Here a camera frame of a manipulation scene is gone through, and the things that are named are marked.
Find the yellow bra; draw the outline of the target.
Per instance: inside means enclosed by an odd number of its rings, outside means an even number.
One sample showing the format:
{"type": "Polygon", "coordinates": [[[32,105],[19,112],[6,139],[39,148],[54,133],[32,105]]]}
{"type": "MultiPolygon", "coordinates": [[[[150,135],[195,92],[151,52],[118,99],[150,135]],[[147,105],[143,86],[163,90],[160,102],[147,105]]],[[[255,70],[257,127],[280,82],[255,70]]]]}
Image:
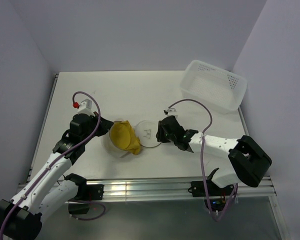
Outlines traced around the yellow bra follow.
{"type": "Polygon", "coordinates": [[[141,152],[140,138],[136,135],[129,121],[117,121],[112,126],[110,140],[118,149],[138,155],[141,152]]]}

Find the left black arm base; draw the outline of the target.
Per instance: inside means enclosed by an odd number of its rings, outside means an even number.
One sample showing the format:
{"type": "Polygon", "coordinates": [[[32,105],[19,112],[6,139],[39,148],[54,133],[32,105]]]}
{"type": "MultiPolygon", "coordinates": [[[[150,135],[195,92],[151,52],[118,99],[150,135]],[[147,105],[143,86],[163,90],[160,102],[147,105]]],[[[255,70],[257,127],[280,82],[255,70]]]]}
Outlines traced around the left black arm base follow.
{"type": "Polygon", "coordinates": [[[68,213],[70,215],[86,215],[92,204],[91,203],[79,203],[77,201],[100,201],[103,199],[104,185],[103,184],[88,184],[82,194],[75,196],[70,201],[74,203],[68,204],[68,213]]]}

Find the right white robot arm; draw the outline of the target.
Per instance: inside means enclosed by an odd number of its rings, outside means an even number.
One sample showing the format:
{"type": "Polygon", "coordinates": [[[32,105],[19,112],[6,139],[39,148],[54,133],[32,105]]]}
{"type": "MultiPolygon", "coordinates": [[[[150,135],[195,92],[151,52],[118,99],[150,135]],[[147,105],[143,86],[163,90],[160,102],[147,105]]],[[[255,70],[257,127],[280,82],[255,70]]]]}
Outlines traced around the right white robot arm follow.
{"type": "Polygon", "coordinates": [[[210,154],[228,161],[217,166],[208,176],[207,191],[219,194],[224,187],[243,183],[256,188],[272,165],[271,158],[248,135],[239,139],[205,135],[194,129],[184,129],[174,115],[158,122],[156,139],[172,143],[179,150],[190,153],[210,154]]]}

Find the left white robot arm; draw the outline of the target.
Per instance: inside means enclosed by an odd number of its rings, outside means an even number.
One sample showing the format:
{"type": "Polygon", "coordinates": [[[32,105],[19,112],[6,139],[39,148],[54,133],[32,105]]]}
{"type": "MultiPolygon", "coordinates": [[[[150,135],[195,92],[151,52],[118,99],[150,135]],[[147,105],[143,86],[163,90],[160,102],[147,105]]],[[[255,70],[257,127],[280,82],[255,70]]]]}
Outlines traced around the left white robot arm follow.
{"type": "Polygon", "coordinates": [[[56,143],[48,160],[35,177],[10,200],[0,201],[0,239],[34,240],[43,222],[65,202],[90,204],[87,180],[77,174],[65,176],[85,152],[86,144],[94,137],[106,135],[113,122],[98,113],[78,113],[73,116],[69,129],[56,143]]]}

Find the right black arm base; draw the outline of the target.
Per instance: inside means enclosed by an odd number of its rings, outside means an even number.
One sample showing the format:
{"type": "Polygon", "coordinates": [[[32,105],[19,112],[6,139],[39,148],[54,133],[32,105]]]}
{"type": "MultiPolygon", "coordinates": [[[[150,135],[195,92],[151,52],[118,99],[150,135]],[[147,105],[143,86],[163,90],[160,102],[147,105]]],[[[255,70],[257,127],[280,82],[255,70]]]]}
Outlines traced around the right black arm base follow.
{"type": "MultiPolygon", "coordinates": [[[[234,190],[234,185],[227,185],[226,187],[220,188],[211,180],[206,181],[206,186],[210,197],[229,196],[234,190]]],[[[202,181],[191,181],[187,191],[192,194],[194,198],[206,197],[205,187],[202,181]]]]}

